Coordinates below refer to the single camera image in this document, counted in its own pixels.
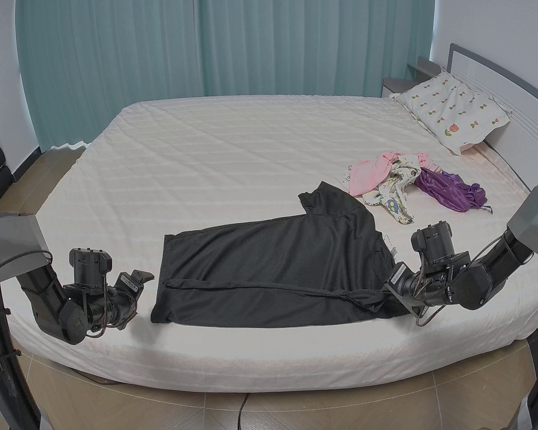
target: green curtain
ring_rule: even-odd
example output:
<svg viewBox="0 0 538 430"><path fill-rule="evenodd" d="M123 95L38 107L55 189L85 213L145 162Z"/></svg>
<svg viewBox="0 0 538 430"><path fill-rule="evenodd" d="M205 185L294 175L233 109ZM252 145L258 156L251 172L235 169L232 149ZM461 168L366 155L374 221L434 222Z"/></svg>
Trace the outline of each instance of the green curtain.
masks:
<svg viewBox="0 0 538 430"><path fill-rule="evenodd" d="M380 96L428 56L434 0L16 0L42 150L91 142L142 100Z"/></svg>

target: purple satin fabric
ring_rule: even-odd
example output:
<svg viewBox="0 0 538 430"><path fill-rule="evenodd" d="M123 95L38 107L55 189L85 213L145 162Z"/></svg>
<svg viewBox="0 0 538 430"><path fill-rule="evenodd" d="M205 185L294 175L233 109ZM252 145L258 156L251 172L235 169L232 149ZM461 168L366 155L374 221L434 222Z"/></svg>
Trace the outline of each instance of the purple satin fabric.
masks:
<svg viewBox="0 0 538 430"><path fill-rule="evenodd" d="M484 205L487 199L483 188L480 188L478 183L467 185L456 174L448 174L445 171L437 174L422 168L421 175L414 184L452 211L468 211L472 207L490 209Z"/></svg>

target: mattress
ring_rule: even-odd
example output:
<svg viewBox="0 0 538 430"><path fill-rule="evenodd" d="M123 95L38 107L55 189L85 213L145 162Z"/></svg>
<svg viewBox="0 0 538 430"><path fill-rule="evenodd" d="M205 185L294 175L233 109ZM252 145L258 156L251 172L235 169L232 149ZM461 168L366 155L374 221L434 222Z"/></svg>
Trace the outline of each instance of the mattress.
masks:
<svg viewBox="0 0 538 430"><path fill-rule="evenodd" d="M392 99L233 96L131 105L108 125L37 214L63 284L68 251L101 248L120 271L156 278L163 235L303 214L297 195L340 186L348 165L384 150L428 153L480 183L493 214L447 210L410 186L415 223L371 207L396 260L420 265L417 228L441 219L457 252L476 254L505 229L527 193L475 149L454 156ZM477 311L445 308L424 328L412 315L334 326L215 328L155 325L157 280L124 331L76 346L42 333L15 279L3 283L20 344L53 361L126 383L183 391L292 391L388 383L524 339L538 327L538 256Z"/></svg>

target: wall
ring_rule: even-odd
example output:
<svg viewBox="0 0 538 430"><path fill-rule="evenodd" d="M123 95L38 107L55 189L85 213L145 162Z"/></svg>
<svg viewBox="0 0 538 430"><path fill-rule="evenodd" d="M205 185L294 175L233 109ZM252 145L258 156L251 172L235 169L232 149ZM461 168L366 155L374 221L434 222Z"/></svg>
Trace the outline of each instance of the wall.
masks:
<svg viewBox="0 0 538 430"><path fill-rule="evenodd" d="M437 0L431 60L459 44L538 88L538 0Z"/></svg>
<svg viewBox="0 0 538 430"><path fill-rule="evenodd" d="M0 0L0 146L12 172L38 147L18 67L14 7L15 0Z"/></svg>

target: bed frame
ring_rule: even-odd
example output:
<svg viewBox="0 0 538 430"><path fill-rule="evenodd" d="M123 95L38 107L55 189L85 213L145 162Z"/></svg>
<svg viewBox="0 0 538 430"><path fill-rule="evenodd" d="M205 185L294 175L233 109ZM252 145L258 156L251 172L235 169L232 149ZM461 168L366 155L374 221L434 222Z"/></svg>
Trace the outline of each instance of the bed frame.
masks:
<svg viewBox="0 0 538 430"><path fill-rule="evenodd" d="M446 70L469 87L490 94L510 113L509 124L492 131L485 141L532 189L538 184L538 89L455 44L450 45Z"/></svg>

